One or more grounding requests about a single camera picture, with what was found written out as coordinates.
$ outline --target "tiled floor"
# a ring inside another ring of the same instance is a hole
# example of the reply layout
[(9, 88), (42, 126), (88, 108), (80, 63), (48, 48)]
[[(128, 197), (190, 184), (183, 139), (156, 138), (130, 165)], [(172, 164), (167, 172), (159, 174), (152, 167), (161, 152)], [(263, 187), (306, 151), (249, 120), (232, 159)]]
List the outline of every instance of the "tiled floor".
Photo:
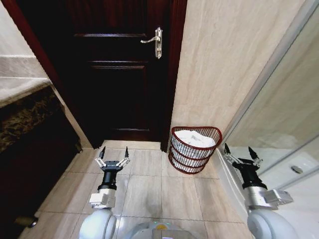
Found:
[[(99, 151), (84, 149), (71, 162), (39, 208), (39, 223), (20, 239), (76, 239), (93, 210), (90, 194), (102, 181), (93, 160)], [(121, 160), (124, 149), (107, 148), (104, 160)], [(159, 150), (129, 150), (131, 162), (117, 176), (114, 239), (136, 224), (173, 223), (198, 239), (251, 239), (245, 224), (228, 203), (211, 161), (203, 172), (187, 175), (175, 170)]]

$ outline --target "wastebasket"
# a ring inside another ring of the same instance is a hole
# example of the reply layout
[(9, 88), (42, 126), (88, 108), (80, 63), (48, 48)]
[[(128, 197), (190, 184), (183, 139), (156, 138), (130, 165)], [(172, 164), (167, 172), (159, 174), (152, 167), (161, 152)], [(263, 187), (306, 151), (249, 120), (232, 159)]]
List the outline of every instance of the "wastebasket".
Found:
[[(180, 130), (194, 130), (203, 136), (212, 138), (216, 144), (208, 148), (189, 145), (176, 136), (175, 133)], [(209, 161), (209, 158), (221, 142), (222, 134), (216, 127), (173, 127), (171, 129), (168, 158), (172, 166), (182, 173), (199, 173), (204, 169), (206, 163)]]

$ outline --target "door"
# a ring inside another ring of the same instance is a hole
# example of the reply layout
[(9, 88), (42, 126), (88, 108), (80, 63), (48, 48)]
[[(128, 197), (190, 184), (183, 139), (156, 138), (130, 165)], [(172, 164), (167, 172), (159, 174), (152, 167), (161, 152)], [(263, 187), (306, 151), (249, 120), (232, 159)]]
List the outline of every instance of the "door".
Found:
[[(16, 2), (94, 147), (105, 139), (161, 141), (170, 0)], [(158, 27), (160, 59), (155, 42), (141, 43), (154, 37)]]

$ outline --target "silver door handle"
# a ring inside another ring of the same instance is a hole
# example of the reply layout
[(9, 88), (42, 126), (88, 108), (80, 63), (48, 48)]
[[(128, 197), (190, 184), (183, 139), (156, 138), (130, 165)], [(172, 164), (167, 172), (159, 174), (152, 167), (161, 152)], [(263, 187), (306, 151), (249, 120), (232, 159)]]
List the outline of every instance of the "silver door handle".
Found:
[(149, 42), (155, 41), (155, 57), (157, 59), (160, 59), (162, 54), (162, 48), (161, 48), (162, 33), (163, 33), (163, 30), (160, 27), (158, 27), (155, 30), (155, 37), (152, 37), (150, 40), (147, 40), (147, 41), (141, 40), (141, 43), (149, 43)]

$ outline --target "door frame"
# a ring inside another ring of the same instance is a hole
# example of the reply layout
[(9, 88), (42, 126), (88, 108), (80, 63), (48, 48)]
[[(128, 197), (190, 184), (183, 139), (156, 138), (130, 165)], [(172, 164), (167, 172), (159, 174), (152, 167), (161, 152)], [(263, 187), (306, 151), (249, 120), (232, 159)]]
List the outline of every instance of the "door frame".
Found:
[[(84, 133), (87, 135), (88, 128), (85, 124), (81, 122), (79, 109), (72, 101), (69, 94), (59, 75), (57, 74), (53, 64), (49, 60), (47, 54), (43, 50), (39, 40), (33, 33), (29, 23), (24, 17), (21, 9), (15, 0), (1, 0), (5, 8), (7, 9), (9, 15), (17, 25), (19, 31), (22, 33), (23, 37), (27, 41), (28, 45), (34, 52), (41, 66), (47, 73), (49, 79), (52, 81), (54, 87), (58, 90), (59, 94), (62, 96), (66, 105), (74, 115), (75, 119), (78, 121)], [(187, 0), (171, 0), (170, 2), (170, 36), (169, 36), (169, 46), (168, 46), (168, 76), (165, 80), (164, 91), (165, 99), (163, 100), (164, 113), (163, 113), (163, 124), (159, 130), (161, 133), (160, 148), (162, 151), (167, 150), (170, 123), (173, 112), (175, 88), (177, 81), (177, 73), (179, 66), (179, 58), (181, 51), (181, 43), (183, 39), (184, 23), (186, 16)], [(89, 138), (90, 143), (94, 148), (98, 147), (97, 142), (95, 143), (93, 139)]]

